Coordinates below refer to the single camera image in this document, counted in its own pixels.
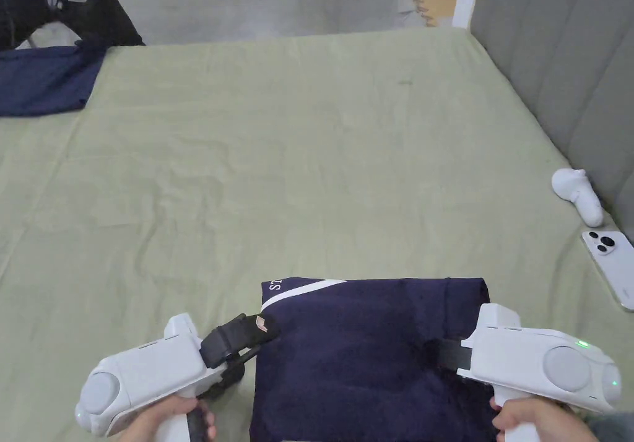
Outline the person's left hand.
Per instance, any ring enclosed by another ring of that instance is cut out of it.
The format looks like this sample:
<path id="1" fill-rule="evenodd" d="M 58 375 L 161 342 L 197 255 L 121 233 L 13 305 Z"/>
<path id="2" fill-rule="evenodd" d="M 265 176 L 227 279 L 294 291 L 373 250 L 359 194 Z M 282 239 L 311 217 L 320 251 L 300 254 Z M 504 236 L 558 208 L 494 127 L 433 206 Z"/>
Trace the person's left hand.
<path id="1" fill-rule="evenodd" d="M 118 441 L 155 441 L 156 434 L 163 422 L 177 415 L 187 415 L 194 409 L 201 409 L 204 419 L 204 441 L 215 441 L 217 428 L 215 416 L 203 401 L 193 397 L 168 396 L 141 413 Z"/>

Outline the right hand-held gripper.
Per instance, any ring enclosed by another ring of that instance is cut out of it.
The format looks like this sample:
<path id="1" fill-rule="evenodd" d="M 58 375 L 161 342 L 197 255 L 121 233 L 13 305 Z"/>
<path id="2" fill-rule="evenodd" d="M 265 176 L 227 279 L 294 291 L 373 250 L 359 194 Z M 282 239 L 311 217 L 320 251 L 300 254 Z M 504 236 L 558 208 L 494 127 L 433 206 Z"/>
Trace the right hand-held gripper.
<path id="1" fill-rule="evenodd" d="M 619 369 L 602 349 L 560 331 L 522 327 L 518 313 L 494 303 L 481 305 L 469 338 L 432 340 L 428 351 L 436 366 L 491 385 L 499 406 L 541 396 L 606 413 L 622 394 Z"/>

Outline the person's right hand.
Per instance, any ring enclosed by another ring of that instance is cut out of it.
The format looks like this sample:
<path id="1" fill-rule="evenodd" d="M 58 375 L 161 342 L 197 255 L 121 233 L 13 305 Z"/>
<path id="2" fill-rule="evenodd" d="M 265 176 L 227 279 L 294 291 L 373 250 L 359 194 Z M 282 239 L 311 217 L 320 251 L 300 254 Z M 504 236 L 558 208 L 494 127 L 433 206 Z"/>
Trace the person's right hand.
<path id="1" fill-rule="evenodd" d="M 541 441 L 597 441 L 588 426 L 574 413 L 540 397 L 512 399 L 499 406 L 492 423 L 498 430 L 497 441 L 508 441 L 510 431 L 522 424 L 533 424 Z"/>

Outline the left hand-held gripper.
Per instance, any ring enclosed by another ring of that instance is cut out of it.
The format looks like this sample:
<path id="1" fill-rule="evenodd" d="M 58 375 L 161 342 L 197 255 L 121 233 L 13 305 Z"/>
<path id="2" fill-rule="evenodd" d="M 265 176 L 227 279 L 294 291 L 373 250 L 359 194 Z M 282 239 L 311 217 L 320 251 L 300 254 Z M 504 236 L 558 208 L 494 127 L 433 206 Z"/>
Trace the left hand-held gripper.
<path id="1" fill-rule="evenodd" d="M 161 339 L 106 357 L 91 370 L 76 421 L 91 435 L 111 437 L 168 396 L 200 396 L 214 384 L 212 398 L 217 399 L 242 380 L 246 363 L 278 336 L 278 323 L 263 314 L 240 314 L 203 340 L 189 314 L 173 316 Z"/>

